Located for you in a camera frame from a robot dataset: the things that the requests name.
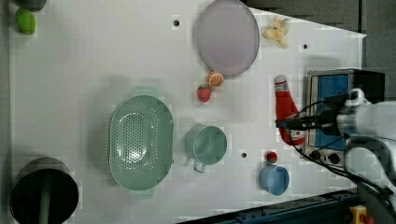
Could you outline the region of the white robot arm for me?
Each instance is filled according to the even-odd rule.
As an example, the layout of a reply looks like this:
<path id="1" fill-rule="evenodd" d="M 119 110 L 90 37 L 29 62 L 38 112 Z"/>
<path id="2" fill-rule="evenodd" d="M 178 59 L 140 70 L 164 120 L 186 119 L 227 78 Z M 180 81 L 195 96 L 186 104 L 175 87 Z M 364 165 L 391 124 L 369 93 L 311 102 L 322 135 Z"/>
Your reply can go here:
<path id="1" fill-rule="evenodd" d="M 319 101 L 325 109 L 311 116 L 301 112 L 277 119 L 276 126 L 288 131 L 320 130 L 346 140 L 344 154 L 356 148 L 373 153 L 390 183 L 395 182 L 395 103 L 373 104 L 364 92 L 355 88 L 348 94 L 325 97 Z"/>

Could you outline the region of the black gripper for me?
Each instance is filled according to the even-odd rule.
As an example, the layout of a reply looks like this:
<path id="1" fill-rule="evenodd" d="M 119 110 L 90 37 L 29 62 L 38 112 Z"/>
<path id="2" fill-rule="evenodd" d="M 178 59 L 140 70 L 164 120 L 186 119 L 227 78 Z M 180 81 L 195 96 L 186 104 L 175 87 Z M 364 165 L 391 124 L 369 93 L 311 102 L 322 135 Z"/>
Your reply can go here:
<path id="1" fill-rule="evenodd" d="M 298 131 L 317 129 L 321 130 L 325 135 L 340 135 L 337 125 L 337 112 L 331 109 L 316 114 L 316 118 L 308 116 L 277 120 L 276 127 Z"/>

